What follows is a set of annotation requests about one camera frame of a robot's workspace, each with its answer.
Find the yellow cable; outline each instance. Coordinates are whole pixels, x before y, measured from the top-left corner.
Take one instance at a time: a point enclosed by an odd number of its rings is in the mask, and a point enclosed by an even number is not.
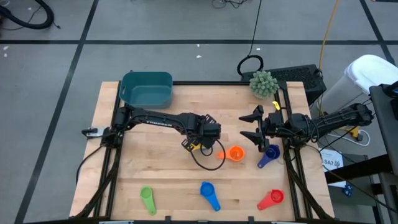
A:
[[[339,0],[336,0],[335,7],[333,8],[333,12],[331,13],[331,16],[329,19],[329,24],[328,24],[328,28],[325,33],[325,37],[323,38],[323,41],[322,41],[321,54],[319,55],[319,66],[318,66],[319,70],[322,70],[323,49],[325,48],[325,43],[326,43],[326,40],[328,39],[328,34],[329,34],[330,27],[331,27],[331,23],[333,22],[333,19],[335,18],[338,1]],[[324,115],[321,105],[319,105],[319,110],[321,111],[321,114]]]

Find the blue measuring spoon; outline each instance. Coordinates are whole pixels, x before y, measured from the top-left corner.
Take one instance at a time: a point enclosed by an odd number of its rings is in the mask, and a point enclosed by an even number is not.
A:
[[[200,186],[200,194],[209,201],[210,205],[216,212],[221,209],[217,200],[216,190],[212,183],[203,181]]]
[[[258,168],[263,168],[267,163],[277,159],[280,156],[279,146],[277,145],[269,145],[267,151],[262,155],[261,160],[257,164]]]

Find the potted plant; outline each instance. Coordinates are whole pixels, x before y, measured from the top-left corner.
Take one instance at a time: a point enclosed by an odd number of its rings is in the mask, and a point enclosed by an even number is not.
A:
[[[273,96],[279,89],[278,81],[271,76],[271,72],[254,72],[249,87],[254,96],[264,99]]]

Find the teal bowl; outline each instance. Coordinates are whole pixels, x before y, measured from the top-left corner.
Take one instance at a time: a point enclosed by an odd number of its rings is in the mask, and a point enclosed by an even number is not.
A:
[[[129,72],[122,79],[119,97],[134,107],[165,109],[172,103],[172,87],[167,72]]]

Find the wooden tabletop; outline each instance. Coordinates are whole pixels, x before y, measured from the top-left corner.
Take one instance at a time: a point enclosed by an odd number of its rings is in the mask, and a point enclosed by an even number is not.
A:
[[[309,114],[302,83],[287,83],[293,113]],[[117,82],[103,82],[93,118],[93,126],[109,126],[117,92]],[[263,105],[264,114],[274,112],[273,99],[255,98],[247,86],[173,86],[173,102],[164,113],[210,114],[221,124],[221,143],[225,149],[241,146],[246,155],[240,162],[226,161],[216,171],[198,167],[191,155],[180,145],[184,136],[176,130],[159,126],[138,125],[125,132],[118,181],[114,196],[112,219],[115,220],[223,220],[243,221],[253,216],[256,221],[293,221],[286,166],[282,157],[257,168],[262,157],[257,147],[240,131],[254,131],[257,124],[240,121],[238,117],[251,114],[257,105]],[[85,156],[99,146],[99,139],[87,142]],[[281,139],[271,139],[283,151]],[[204,157],[195,155],[207,167],[216,167],[221,160],[215,154],[221,150],[215,144],[214,153]],[[90,200],[100,179],[105,150],[88,159],[80,172],[70,215],[76,215]],[[317,202],[334,216],[322,162],[318,152],[310,147],[301,150],[307,187]],[[200,185],[209,181],[215,185],[221,210],[215,212],[200,195]],[[148,214],[139,192],[142,186],[152,187],[157,214]],[[272,189],[285,192],[285,200],[278,206],[263,211],[257,204]],[[297,191],[301,216],[305,217],[302,195]],[[103,205],[108,198],[104,193]]]

